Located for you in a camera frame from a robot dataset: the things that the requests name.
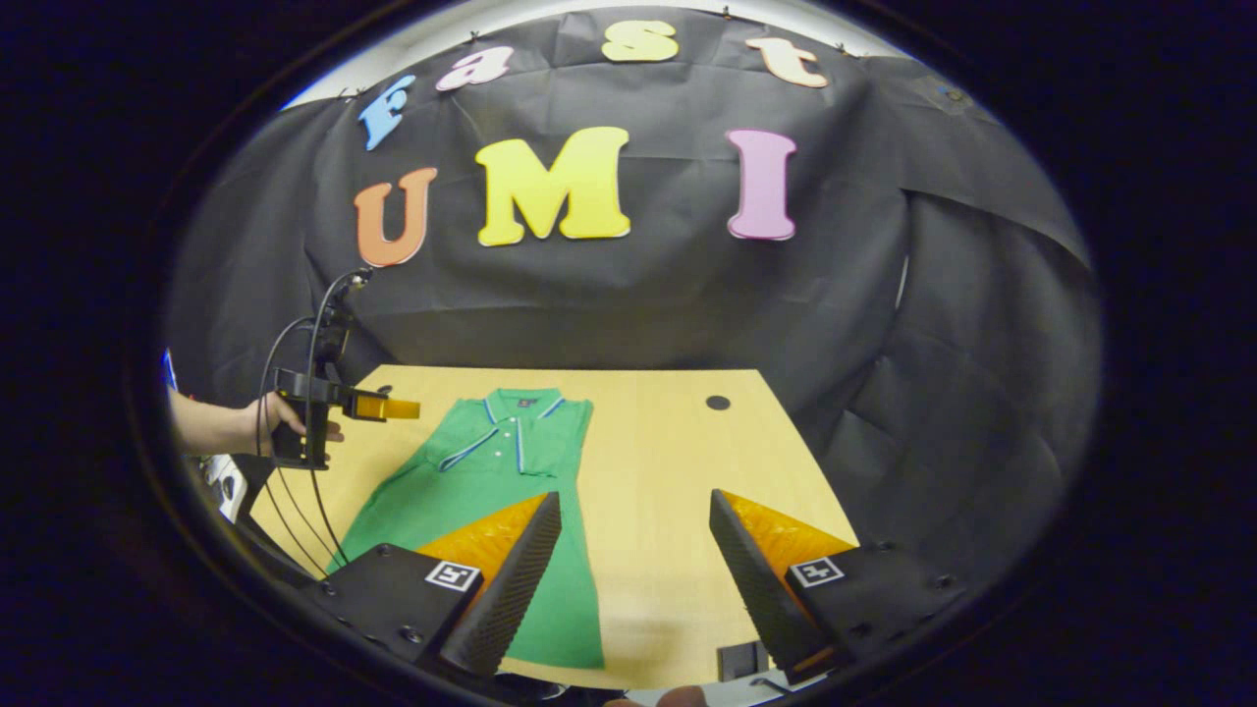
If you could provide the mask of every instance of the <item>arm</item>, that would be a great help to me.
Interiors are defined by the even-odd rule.
[[[245,408],[221,408],[184,398],[173,389],[170,394],[170,410],[175,420],[175,440],[185,454],[256,454],[260,435],[261,454],[270,454],[270,433],[280,423],[287,424],[298,434],[305,434],[297,413],[274,391],[254,400]],[[258,406],[265,401],[261,421],[258,421]],[[342,442],[341,425],[328,423],[327,438]]]

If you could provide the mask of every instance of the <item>blue letter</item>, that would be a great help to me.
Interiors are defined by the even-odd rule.
[[[415,83],[415,77],[401,77],[358,116],[358,120],[367,125],[368,151],[375,150],[376,145],[380,145],[380,141],[401,122],[401,116],[396,111],[401,111],[401,107],[406,104],[406,92],[402,89],[412,83]]]

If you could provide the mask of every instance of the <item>polo shirt collar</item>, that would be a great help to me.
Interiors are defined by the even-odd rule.
[[[522,400],[530,403],[520,406]],[[563,395],[557,387],[541,390],[513,390],[499,387],[484,399],[484,409],[493,424],[510,418],[541,419],[553,413],[563,404]]]

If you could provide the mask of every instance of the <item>foam letter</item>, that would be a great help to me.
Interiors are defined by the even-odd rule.
[[[681,50],[676,29],[657,20],[625,20],[607,28],[602,53],[612,62],[662,62]]]
[[[816,54],[803,49],[796,49],[788,39],[766,36],[762,39],[748,39],[747,47],[759,49],[764,55],[764,65],[772,74],[782,81],[806,86],[808,88],[821,88],[830,86],[830,79],[820,74],[810,74],[803,68],[803,59],[816,60]]]
[[[427,185],[436,179],[434,167],[415,170],[397,180],[406,192],[406,225],[401,238],[385,238],[385,196],[392,191],[388,184],[368,186],[353,199],[358,208],[358,254],[367,264],[377,268],[400,265],[419,253],[427,233]]]
[[[489,83],[507,73],[507,59],[514,52],[510,47],[494,47],[463,57],[454,63],[454,70],[436,82],[437,91],[454,91],[469,83]]]
[[[380,145],[380,141],[401,122],[397,111],[401,111],[401,107],[406,104],[406,92],[402,89],[412,83],[415,83],[415,77],[401,77],[397,83],[390,86],[358,114],[358,120],[367,126],[368,151],[375,150],[376,145]]]
[[[725,137],[742,156],[742,198],[729,233],[758,240],[794,235],[794,221],[786,216],[786,157],[794,141],[762,130],[730,130]]]
[[[617,167],[628,132],[588,127],[567,138],[554,165],[546,170],[523,140],[504,140],[476,152],[485,171],[485,224],[480,245],[510,245],[524,239],[512,203],[537,238],[547,238],[563,200],[567,216],[558,230],[567,238],[620,238],[628,216],[620,213]]]

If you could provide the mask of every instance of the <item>black cable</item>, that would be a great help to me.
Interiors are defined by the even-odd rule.
[[[256,450],[258,457],[261,457],[261,415],[263,415],[263,409],[266,408],[266,376],[270,372],[270,364],[272,361],[275,360],[275,351],[279,350],[279,345],[280,342],[284,341],[284,337],[288,336],[288,332],[293,331],[298,326],[309,321],[310,321],[309,317],[302,317],[299,320],[294,320],[292,323],[284,327],[284,331],[279,332],[279,336],[275,337],[275,342],[270,346],[270,353],[266,355],[266,365],[261,369],[261,382],[258,384],[258,413],[255,415],[253,426],[254,449]],[[270,429],[269,410],[266,413],[266,429]],[[274,464],[275,460],[274,450],[272,450],[268,458],[270,459],[272,464]],[[287,489],[288,481],[284,479],[283,472],[279,473],[279,479],[284,482],[284,488]],[[297,533],[293,532],[293,528],[288,525],[288,520],[284,518],[284,512],[279,509],[279,503],[275,502],[275,494],[270,491],[270,483],[268,482],[264,483],[263,486],[266,487],[266,494],[270,497],[272,504],[275,506],[275,513],[279,516],[279,522],[284,525],[284,530],[288,531],[288,536],[293,538],[293,542],[297,543],[297,547],[302,551],[303,555],[305,555],[305,557],[310,561],[310,564],[314,565],[321,572],[323,572],[323,576],[327,576],[327,572],[323,570],[323,566],[319,565],[314,560],[314,557],[310,556],[309,551],[305,550],[305,546],[302,545],[302,541],[297,540]],[[297,504],[297,499],[293,497],[293,492],[290,489],[288,491],[288,498],[293,502],[293,508],[297,508],[297,513],[302,517],[303,521],[305,521],[305,525],[310,528],[310,532],[314,532],[314,526],[305,518],[305,513],[302,513],[302,508],[300,506]],[[327,543],[323,542],[323,538],[321,538],[317,532],[314,533],[314,537],[319,541],[319,545],[323,545],[323,550],[327,550],[328,555],[331,555],[332,551],[327,548]]]
[[[331,287],[327,288],[327,292],[323,293],[323,302],[319,303],[318,312],[314,315],[314,327],[313,327],[313,330],[310,332],[309,356],[307,356],[307,359],[305,359],[307,399],[313,392],[313,384],[314,384],[314,346],[318,342],[318,327],[323,322],[323,313],[327,312],[327,303],[332,299],[332,296],[336,294],[337,289],[341,287],[341,281],[347,279],[347,278],[352,278],[354,276],[361,276],[362,270],[363,270],[363,268],[356,268],[356,269],[349,270],[349,272],[344,273],[343,276],[336,278],[334,281],[332,281]],[[304,445],[304,448],[305,448],[305,460],[313,467],[314,465],[314,459],[310,458],[312,455],[310,455],[309,429],[310,429],[310,404],[307,401],[307,404],[305,404],[305,431],[307,431],[307,434],[305,434],[305,445]],[[336,543],[336,548],[341,551],[341,559],[344,560],[346,565],[348,565],[349,564],[349,556],[346,555],[344,554],[344,548],[341,547],[341,541],[336,537],[336,531],[332,530],[332,521],[327,520],[327,509],[323,507],[323,496],[318,491],[318,477],[314,474],[314,469],[310,469],[310,484],[314,486],[314,499],[318,502],[318,511],[319,511],[319,513],[323,515],[323,525],[327,526],[327,532],[332,536],[332,542]]]

